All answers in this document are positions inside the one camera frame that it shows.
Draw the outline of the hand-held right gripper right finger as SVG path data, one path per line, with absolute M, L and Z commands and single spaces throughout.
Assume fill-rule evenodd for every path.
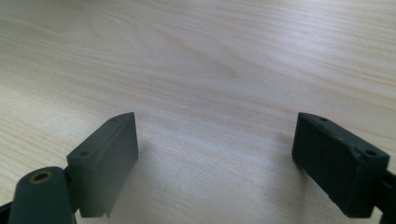
M 367 218 L 375 207 L 390 217 L 386 152 L 328 119 L 300 113 L 292 158 L 347 217 Z

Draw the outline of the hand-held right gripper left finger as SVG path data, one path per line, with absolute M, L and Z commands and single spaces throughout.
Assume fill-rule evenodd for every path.
M 109 216 L 137 159 L 134 113 L 107 120 L 67 155 L 72 208 L 82 217 Z

